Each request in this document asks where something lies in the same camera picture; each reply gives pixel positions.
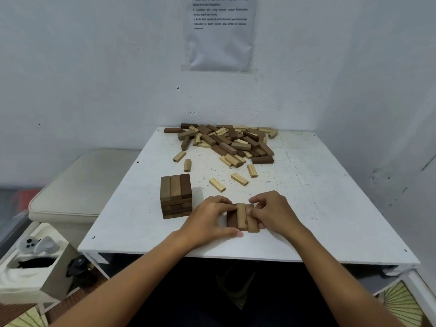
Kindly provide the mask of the yellow striped floor mat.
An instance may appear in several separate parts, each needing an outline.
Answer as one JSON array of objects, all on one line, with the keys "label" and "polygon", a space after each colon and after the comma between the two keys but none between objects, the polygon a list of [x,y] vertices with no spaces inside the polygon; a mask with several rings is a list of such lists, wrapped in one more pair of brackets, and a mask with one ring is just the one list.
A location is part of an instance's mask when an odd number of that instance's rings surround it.
[{"label": "yellow striped floor mat", "polygon": [[434,327],[403,281],[375,295],[405,327]]}]

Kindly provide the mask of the person's left forearm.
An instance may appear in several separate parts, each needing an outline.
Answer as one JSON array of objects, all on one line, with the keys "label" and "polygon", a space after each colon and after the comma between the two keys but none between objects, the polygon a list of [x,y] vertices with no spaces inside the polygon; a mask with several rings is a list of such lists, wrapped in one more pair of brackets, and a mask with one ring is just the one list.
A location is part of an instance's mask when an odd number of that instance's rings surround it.
[{"label": "person's left forearm", "polygon": [[165,275],[204,239],[176,231],[58,318],[52,327],[125,327]]}]

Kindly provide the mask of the stacked tower of brown blocks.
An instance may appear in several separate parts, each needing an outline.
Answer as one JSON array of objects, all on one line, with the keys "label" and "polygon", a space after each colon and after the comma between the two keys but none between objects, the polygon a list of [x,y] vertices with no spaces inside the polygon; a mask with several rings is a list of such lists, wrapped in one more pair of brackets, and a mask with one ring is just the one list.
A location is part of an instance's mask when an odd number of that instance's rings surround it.
[{"label": "stacked tower of brown blocks", "polygon": [[193,211],[189,173],[161,177],[160,202],[163,219],[189,216]]}]

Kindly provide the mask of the white seat cushion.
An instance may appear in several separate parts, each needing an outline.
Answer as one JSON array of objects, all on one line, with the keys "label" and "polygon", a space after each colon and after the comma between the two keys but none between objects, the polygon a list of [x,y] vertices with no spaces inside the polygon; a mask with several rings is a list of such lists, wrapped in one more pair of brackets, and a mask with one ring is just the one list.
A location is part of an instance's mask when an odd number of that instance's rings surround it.
[{"label": "white seat cushion", "polygon": [[76,159],[29,203],[29,218],[92,224],[134,164],[140,150],[93,149]]}]

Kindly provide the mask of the person's right forearm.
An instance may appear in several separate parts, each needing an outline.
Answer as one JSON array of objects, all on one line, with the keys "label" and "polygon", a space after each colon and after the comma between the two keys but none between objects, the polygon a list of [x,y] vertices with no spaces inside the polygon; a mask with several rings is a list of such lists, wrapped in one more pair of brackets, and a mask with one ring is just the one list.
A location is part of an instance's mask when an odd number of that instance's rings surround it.
[{"label": "person's right forearm", "polygon": [[284,237],[301,257],[339,327],[405,327],[307,228]]}]

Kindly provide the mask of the person's dark trousers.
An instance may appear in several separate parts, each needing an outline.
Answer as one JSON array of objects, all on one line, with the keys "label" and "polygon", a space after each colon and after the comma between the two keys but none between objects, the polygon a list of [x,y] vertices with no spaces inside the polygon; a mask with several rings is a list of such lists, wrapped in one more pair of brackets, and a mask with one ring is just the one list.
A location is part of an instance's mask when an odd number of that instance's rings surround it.
[{"label": "person's dark trousers", "polygon": [[183,258],[127,327],[338,327],[302,263]]}]

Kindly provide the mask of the white cardboard box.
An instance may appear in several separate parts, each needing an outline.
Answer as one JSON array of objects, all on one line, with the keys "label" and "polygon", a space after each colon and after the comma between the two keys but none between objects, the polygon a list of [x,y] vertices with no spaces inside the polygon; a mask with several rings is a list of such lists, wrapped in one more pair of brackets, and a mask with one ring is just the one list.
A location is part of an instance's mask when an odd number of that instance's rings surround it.
[{"label": "white cardboard box", "polygon": [[[54,254],[23,255],[18,241],[32,236],[51,236],[60,245]],[[48,223],[32,222],[12,248],[0,259],[0,303],[30,304],[62,301],[72,285],[66,277],[69,262],[78,251]]]}]

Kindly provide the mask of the person's left hand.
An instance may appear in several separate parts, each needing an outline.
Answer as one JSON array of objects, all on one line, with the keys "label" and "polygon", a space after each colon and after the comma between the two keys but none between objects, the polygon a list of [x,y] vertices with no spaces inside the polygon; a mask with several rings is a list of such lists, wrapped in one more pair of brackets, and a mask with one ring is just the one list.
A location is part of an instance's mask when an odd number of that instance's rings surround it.
[{"label": "person's left hand", "polygon": [[237,206],[223,196],[210,196],[200,203],[188,216],[182,227],[176,231],[177,238],[188,252],[209,245],[212,242],[227,239],[218,238],[218,218]]}]

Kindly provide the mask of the black round knob object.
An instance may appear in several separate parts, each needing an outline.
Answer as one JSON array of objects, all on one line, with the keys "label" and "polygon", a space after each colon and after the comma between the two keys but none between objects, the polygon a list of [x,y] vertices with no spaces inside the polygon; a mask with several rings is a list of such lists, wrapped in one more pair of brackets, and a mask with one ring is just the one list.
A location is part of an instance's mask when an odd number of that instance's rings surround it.
[{"label": "black round knob object", "polygon": [[75,280],[90,279],[92,275],[90,268],[90,261],[84,255],[80,255],[69,262],[66,277],[72,277]]}]

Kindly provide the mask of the medium brown wooden block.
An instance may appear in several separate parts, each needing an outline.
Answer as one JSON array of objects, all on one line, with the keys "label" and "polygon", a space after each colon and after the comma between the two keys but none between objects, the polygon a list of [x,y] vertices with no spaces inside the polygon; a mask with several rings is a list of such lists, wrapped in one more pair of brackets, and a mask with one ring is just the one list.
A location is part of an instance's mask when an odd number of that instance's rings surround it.
[{"label": "medium brown wooden block", "polygon": [[249,233],[258,233],[259,232],[259,224],[258,221],[249,215],[249,211],[254,207],[253,204],[246,204],[246,223],[247,223],[247,231]]}]

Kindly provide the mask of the person's right hand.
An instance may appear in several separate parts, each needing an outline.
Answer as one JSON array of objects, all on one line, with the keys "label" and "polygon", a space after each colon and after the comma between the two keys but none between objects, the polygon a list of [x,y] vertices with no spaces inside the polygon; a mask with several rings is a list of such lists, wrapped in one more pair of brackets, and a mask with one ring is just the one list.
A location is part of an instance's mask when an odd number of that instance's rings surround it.
[{"label": "person's right hand", "polygon": [[289,242],[295,242],[308,233],[308,229],[297,218],[287,199],[277,191],[259,193],[248,201],[255,204],[248,214]]}]

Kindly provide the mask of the light tan wooden block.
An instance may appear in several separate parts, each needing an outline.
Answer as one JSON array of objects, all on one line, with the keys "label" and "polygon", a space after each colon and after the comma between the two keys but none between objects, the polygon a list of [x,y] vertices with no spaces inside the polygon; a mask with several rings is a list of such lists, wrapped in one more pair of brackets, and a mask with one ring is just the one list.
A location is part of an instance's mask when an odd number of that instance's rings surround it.
[{"label": "light tan wooden block", "polygon": [[237,228],[240,231],[248,231],[246,205],[244,203],[237,203],[236,206]]}]

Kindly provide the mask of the white handheld controller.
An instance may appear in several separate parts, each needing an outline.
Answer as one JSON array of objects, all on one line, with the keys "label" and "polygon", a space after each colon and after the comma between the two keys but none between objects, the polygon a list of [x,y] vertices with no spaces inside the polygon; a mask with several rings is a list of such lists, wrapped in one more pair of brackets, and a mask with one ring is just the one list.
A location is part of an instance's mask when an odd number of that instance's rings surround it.
[{"label": "white handheld controller", "polygon": [[51,236],[44,236],[40,239],[32,236],[23,237],[17,244],[18,252],[23,255],[54,254],[59,249],[60,245]]}]

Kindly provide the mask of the laminated paper notice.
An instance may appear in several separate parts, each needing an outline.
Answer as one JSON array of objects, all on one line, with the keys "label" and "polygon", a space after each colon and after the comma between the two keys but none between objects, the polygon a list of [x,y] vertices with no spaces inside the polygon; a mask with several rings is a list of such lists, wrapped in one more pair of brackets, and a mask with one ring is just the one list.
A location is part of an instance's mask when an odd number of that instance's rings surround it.
[{"label": "laminated paper notice", "polygon": [[183,0],[189,71],[248,72],[258,0]]}]

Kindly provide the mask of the pile of mixed wooden blocks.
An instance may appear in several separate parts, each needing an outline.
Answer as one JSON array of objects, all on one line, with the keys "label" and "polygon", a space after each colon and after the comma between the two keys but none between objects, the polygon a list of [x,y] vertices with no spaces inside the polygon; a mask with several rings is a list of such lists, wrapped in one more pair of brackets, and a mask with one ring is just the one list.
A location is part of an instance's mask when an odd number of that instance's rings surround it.
[{"label": "pile of mixed wooden blocks", "polygon": [[182,123],[178,127],[165,127],[165,134],[176,134],[181,151],[194,147],[211,149],[229,167],[240,167],[247,159],[254,165],[273,164],[274,152],[267,139],[274,139],[279,131],[270,127],[245,125],[211,125]]}]

